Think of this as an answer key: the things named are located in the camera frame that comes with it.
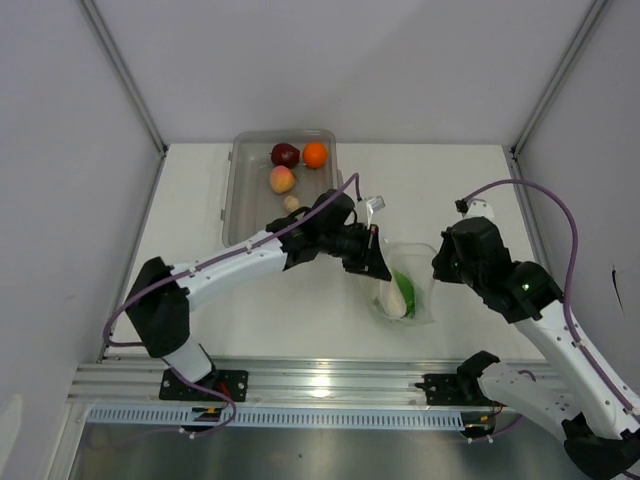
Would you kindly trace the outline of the green lettuce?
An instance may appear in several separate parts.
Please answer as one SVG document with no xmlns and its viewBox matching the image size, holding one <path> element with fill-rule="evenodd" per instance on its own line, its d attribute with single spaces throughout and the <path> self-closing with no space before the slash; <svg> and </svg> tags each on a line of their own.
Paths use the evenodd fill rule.
<svg viewBox="0 0 640 480">
<path fill-rule="evenodd" d="M 409 276 L 399 270 L 393 270 L 392 275 L 395 285 L 397 286 L 397 291 L 404 302 L 404 311 L 400 312 L 400 310 L 397 309 L 397 316 L 399 318 L 413 318 L 417 307 L 415 284 Z"/>
</svg>

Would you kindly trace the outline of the white radish green leaves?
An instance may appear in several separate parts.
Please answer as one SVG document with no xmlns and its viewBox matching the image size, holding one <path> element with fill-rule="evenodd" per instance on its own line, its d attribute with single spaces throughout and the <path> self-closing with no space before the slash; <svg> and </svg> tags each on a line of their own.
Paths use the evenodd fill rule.
<svg viewBox="0 0 640 480">
<path fill-rule="evenodd" d="M 407 314 L 407 303 L 395 280 L 379 283 L 377 299 L 386 317 L 397 320 L 404 318 Z"/>
</svg>

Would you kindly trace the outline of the clear zip top bag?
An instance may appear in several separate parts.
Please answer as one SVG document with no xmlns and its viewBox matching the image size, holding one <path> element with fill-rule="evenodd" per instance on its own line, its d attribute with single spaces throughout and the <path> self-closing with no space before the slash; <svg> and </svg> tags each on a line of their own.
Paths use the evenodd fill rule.
<svg viewBox="0 0 640 480">
<path fill-rule="evenodd" d="M 386 282 L 360 278 L 369 313 L 378 321 L 401 326 L 433 323 L 431 300 L 435 280 L 432 260 L 436 250 L 427 243 L 385 240 L 382 253 L 392 279 Z"/>
</svg>

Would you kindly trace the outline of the small beige mushroom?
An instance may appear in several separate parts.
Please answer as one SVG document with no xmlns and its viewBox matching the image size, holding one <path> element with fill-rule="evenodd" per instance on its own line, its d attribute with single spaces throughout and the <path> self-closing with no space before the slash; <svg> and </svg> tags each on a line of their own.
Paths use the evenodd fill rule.
<svg viewBox="0 0 640 480">
<path fill-rule="evenodd" d="M 292 213 L 300 208 L 300 202 L 297 197 L 288 195 L 283 200 L 283 207 L 286 212 Z"/>
</svg>

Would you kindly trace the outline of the orange fruit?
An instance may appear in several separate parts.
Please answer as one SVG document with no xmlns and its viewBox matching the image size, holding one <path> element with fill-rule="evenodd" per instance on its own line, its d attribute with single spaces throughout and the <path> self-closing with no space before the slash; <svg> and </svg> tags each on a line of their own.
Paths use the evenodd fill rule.
<svg viewBox="0 0 640 480">
<path fill-rule="evenodd" d="M 322 168 L 329 157 L 327 148 L 323 143 L 308 143 L 302 152 L 304 164 L 311 169 Z"/>
</svg>

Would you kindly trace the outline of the peach fruit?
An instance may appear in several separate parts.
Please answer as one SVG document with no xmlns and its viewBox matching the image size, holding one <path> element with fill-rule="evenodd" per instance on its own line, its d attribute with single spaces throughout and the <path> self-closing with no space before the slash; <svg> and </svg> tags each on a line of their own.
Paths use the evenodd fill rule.
<svg viewBox="0 0 640 480">
<path fill-rule="evenodd" d="M 294 188 L 296 177 L 291 169 L 276 166 L 271 170 L 269 184 L 274 193 L 283 194 Z"/>
</svg>

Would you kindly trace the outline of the clear grey plastic bin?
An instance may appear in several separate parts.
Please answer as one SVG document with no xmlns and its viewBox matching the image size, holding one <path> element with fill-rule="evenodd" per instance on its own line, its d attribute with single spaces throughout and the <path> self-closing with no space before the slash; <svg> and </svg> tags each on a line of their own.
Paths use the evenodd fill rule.
<svg viewBox="0 0 640 480">
<path fill-rule="evenodd" d="M 300 160 L 292 168 L 292 189 L 277 193 L 270 177 L 275 165 L 271 152 L 278 144 L 288 144 L 299 151 L 310 143 L 327 149 L 325 164 L 310 168 Z M 319 195 L 342 184 L 336 155 L 336 138 L 325 129 L 249 131 L 239 134 L 229 155 L 230 167 L 223 208 L 222 242 L 225 246 L 244 241 L 268 223 L 287 213 L 285 198 L 293 196 L 299 206 L 312 206 Z"/>
</svg>

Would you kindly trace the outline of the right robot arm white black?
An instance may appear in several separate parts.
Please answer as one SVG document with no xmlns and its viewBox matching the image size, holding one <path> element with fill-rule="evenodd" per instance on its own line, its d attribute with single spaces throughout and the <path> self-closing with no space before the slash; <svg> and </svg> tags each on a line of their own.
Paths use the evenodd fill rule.
<svg viewBox="0 0 640 480">
<path fill-rule="evenodd" d="M 436 280 L 470 287 L 543 355 L 567 388 L 562 396 L 480 351 L 458 369 L 468 403 L 485 397 L 513 408 L 556 437 L 591 479 L 612 479 L 639 460 L 639 395 L 613 370 L 573 315 L 568 290 L 531 261 L 510 257 L 497 226 L 466 217 L 441 234 Z"/>
</svg>

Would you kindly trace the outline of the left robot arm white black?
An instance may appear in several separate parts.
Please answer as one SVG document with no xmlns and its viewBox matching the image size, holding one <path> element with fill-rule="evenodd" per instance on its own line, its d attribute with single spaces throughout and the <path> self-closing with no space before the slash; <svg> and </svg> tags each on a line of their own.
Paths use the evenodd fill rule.
<svg viewBox="0 0 640 480">
<path fill-rule="evenodd" d="M 290 270 L 320 254 L 340 259 L 349 274 L 391 281 L 373 221 L 384 205 L 380 196 L 353 200 L 330 189 L 312 206 L 273 220 L 208 259 L 168 265 L 152 258 L 141 268 L 124 311 L 149 356 L 162 360 L 192 398 L 207 399 L 217 376 L 213 361 L 191 337 L 191 313 L 243 282 Z"/>
</svg>

